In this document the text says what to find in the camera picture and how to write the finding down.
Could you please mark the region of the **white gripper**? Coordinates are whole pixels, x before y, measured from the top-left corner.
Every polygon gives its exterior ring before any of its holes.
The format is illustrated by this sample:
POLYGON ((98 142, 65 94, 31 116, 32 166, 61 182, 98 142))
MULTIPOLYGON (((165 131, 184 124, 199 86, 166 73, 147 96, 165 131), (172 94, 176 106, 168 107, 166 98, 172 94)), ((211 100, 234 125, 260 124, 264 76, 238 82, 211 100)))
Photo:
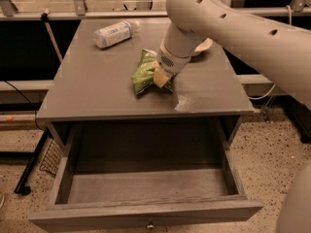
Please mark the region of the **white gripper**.
POLYGON ((162 42, 156 55, 161 67, 155 68, 154 84, 164 87, 172 79, 172 74, 180 73, 190 62, 191 53, 191 45, 162 42))

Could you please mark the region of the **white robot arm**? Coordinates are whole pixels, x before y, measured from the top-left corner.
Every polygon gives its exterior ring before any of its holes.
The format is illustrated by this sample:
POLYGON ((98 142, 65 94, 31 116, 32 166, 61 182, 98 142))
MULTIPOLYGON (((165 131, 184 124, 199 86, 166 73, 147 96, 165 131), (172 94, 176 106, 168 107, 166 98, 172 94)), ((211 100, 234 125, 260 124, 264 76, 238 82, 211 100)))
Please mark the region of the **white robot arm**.
POLYGON ((171 20, 157 62, 175 76, 206 39, 311 109, 311 31, 249 15, 220 0, 166 0, 171 20))

